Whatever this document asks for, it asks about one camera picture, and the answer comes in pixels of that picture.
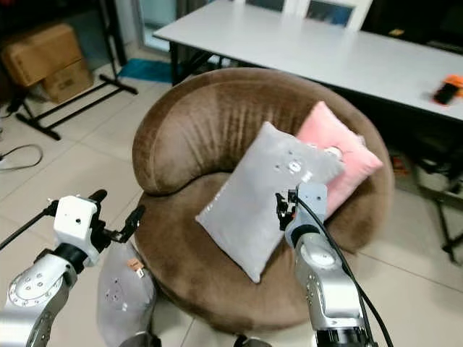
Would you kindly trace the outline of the pink square pillow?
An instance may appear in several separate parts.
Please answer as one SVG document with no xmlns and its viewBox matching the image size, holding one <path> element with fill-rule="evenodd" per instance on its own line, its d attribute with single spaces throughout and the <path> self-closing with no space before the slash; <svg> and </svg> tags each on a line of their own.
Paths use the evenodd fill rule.
<svg viewBox="0 0 463 347">
<path fill-rule="evenodd" d="M 363 136 L 348 129 L 322 101 L 310 110 L 297 139 L 323 151 L 338 153 L 344 164 L 343 172 L 327 183 L 327 215 L 333 215 L 360 183 L 383 168 L 383 161 L 367 148 Z"/>
</svg>

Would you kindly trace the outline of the small cardboard box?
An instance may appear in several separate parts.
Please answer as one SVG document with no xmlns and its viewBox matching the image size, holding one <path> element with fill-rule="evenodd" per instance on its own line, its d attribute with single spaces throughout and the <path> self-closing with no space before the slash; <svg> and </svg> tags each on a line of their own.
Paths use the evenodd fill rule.
<svg viewBox="0 0 463 347">
<path fill-rule="evenodd" d="M 86 62 L 80 59 L 44 78 L 41 82 L 41 92 L 46 101 L 63 103 L 83 90 L 88 90 L 94 82 Z"/>
</svg>

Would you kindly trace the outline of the white long table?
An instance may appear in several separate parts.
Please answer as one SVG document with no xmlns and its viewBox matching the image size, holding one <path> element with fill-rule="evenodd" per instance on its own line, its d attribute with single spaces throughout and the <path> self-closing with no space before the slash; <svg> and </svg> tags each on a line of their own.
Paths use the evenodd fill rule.
<svg viewBox="0 0 463 347">
<path fill-rule="evenodd" d="M 441 106 L 431 99 L 447 76 L 463 77 L 463 56 L 436 48 L 229 0 L 206 4 L 155 36 L 463 121 L 462 100 Z"/>
</svg>

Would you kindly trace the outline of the grey square pillow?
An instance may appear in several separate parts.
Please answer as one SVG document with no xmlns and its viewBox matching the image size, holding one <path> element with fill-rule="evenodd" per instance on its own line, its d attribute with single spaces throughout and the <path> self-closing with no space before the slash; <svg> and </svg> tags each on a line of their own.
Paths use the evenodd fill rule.
<svg viewBox="0 0 463 347">
<path fill-rule="evenodd" d="M 215 244 L 254 283 L 282 238 L 276 194 L 344 171 L 343 152 L 299 141 L 265 121 L 218 194 L 196 215 Z"/>
</svg>

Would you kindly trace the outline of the orange and black device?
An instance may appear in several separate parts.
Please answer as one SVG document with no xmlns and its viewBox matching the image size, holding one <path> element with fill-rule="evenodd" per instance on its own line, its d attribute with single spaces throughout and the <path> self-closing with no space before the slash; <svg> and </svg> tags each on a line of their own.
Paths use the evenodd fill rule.
<svg viewBox="0 0 463 347">
<path fill-rule="evenodd" d="M 457 97 L 463 97 L 463 76 L 452 74 L 430 96 L 431 101 L 441 106 L 449 106 Z"/>
</svg>

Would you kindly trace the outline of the dark grey robot leg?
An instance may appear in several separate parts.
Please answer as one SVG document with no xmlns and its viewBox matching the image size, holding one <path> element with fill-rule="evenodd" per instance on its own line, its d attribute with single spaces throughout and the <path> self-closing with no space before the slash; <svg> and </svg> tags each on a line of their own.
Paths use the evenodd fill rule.
<svg viewBox="0 0 463 347">
<path fill-rule="evenodd" d="M 162 347 L 161 340 L 152 333 L 136 333 L 123 340 L 118 347 Z"/>
<path fill-rule="evenodd" d="M 234 347 L 272 347 L 267 341 L 260 338 L 238 335 L 236 337 Z"/>
</svg>

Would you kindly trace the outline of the dark grey left robot leg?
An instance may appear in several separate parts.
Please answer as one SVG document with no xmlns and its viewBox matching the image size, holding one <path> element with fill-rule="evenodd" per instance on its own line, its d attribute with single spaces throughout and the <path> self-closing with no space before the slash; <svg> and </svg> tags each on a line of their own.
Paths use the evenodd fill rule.
<svg viewBox="0 0 463 347">
<path fill-rule="evenodd" d="M 136 333 L 123 340 L 118 347 L 162 347 L 161 340 L 152 333 Z"/>
</svg>

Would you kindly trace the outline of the large cardboard box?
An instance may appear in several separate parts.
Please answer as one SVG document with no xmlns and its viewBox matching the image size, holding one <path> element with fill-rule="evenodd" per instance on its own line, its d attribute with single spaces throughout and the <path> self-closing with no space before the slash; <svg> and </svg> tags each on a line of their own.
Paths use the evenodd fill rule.
<svg viewBox="0 0 463 347">
<path fill-rule="evenodd" d="M 57 23 L 3 42 L 1 56 L 11 80 L 29 87 L 82 59 L 82 50 L 73 27 Z"/>
</svg>

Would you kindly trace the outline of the grey pillow with orange tag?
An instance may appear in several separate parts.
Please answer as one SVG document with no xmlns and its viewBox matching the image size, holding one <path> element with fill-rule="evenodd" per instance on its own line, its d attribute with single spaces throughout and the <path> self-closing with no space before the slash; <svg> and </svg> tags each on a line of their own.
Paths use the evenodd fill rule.
<svg viewBox="0 0 463 347">
<path fill-rule="evenodd" d="M 107 248 L 97 290 L 97 327 L 105 347 L 118 347 L 136 333 L 152 333 L 156 285 L 132 242 Z"/>
</svg>

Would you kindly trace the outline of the black metal rack stand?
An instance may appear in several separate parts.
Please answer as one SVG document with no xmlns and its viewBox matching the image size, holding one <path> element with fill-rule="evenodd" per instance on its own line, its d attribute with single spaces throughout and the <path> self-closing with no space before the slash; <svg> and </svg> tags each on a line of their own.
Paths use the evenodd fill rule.
<svg viewBox="0 0 463 347">
<path fill-rule="evenodd" d="M 120 79 L 120 69 L 128 62 L 122 33 L 120 32 L 118 7 L 116 6 L 116 0 L 87 0 L 90 8 L 95 11 L 97 20 L 99 21 L 98 30 L 102 35 L 102 41 L 105 43 L 107 60 L 109 60 L 110 74 L 99 74 L 97 78 L 100 80 L 99 84 L 83 90 L 79 95 L 76 95 L 67 101 L 54 106 L 48 111 L 44 111 L 39 115 L 34 115 L 32 109 L 30 109 L 29 103 L 26 101 L 25 95 L 18 95 L 14 97 L 14 101 L 10 103 L 7 110 L 14 116 L 16 120 L 20 120 L 23 124 L 29 126 L 37 132 L 43 133 L 49 136 L 55 141 L 61 139 L 61 135 L 56 132 L 55 128 L 69 121 L 70 119 L 76 118 L 81 113 L 88 111 L 89 109 L 99 105 L 115 95 L 120 93 L 126 93 L 127 95 L 139 95 L 138 90 Z M 109 89 L 106 95 L 97 97 L 95 100 L 86 103 L 83 107 L 68 113 L 63 118 L 56 120 L 56 122 L 43 125 L 42 120 L 47 116 L 52 116 L 53 113 L 60 112 L 61 109 L 72 105 L 73 103 L 86 99 L 91 95 L 99 92 L 102 89 Z"/>
</svg>

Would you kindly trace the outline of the black metal chair frame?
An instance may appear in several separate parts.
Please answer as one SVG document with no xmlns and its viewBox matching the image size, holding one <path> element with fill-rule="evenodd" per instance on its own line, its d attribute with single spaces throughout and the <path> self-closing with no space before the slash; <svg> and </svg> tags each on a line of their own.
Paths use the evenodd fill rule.
<svg viewBox="0 0 463 347">
<path fill-rule="evenodd" d="M 456 257 L 456 249 L 463 246 L 463 231 L 450 234 L 444 208 L 451 206 L 463 213 L 463 140 L 446 148 L 424 141 L 409 141 L 404 154 L 413 162 L 412 174 L 420 191 L 436 206 L 443 241 L 441 250 L 451 263 L 463 267 L 463 260 Z"/>
</svg>

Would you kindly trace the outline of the brown round velvet sofa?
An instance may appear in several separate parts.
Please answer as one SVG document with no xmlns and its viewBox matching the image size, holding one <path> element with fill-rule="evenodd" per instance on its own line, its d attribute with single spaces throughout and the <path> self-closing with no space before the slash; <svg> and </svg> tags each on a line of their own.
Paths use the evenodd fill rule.
<svg viewBox="0 0 463 347">
<path fill-rule="evenodd" d="M 297 133 L 324 102 L 383 162 L 326 221 L 354 254 L 381 231 L 391 210 L 389 153 L 367 116 L 321 84 L 260 67 L 228 67 L 189 78 L 154 103 L 136 131 L 132 164 L 145 206 L 135 243 L 166 297 L 223 333 L 264 333 L 307 323 L 294 255 L 275 248 L 255 283 L 209 238 L 195 216 L 215 197 L 264 122 Z"/>
</svg>

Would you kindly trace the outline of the blue floor mat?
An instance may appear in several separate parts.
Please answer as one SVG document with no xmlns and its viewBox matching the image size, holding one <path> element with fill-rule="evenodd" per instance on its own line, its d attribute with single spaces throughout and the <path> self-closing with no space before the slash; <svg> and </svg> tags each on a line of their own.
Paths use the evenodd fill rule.
<svg viewBox="0 0 463 347">
<path fill-rule="evenodd" d="M 146 59 L 130 59 L 119 70 L 120 78 L 145 80 L 146 82 L 173 83 L 171 63 Z"/>
</svg>

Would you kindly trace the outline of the dark grey right robot leg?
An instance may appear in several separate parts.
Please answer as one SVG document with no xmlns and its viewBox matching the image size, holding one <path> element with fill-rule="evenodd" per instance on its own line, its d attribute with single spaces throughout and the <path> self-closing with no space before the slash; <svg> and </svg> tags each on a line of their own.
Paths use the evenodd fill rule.
<svg viewBox="0 0 463 347">
<path fill-rule="evenodd" d="M 236 337 L 234 347 L 272 347 L 267 341 L 260 338 L 238 335 Z"/>
</svg>

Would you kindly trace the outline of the white chair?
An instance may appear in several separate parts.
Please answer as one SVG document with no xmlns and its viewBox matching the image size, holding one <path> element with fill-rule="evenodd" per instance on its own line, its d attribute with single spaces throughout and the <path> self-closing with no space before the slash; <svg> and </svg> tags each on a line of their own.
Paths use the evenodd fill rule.
<svg viewBox="0 0 463 347">
<path fill-rule="evenodd" d="M 374 0 L 232 0 L 240 4 L 294 14 L 308 20 L 359 30 Z"/>
</svg>

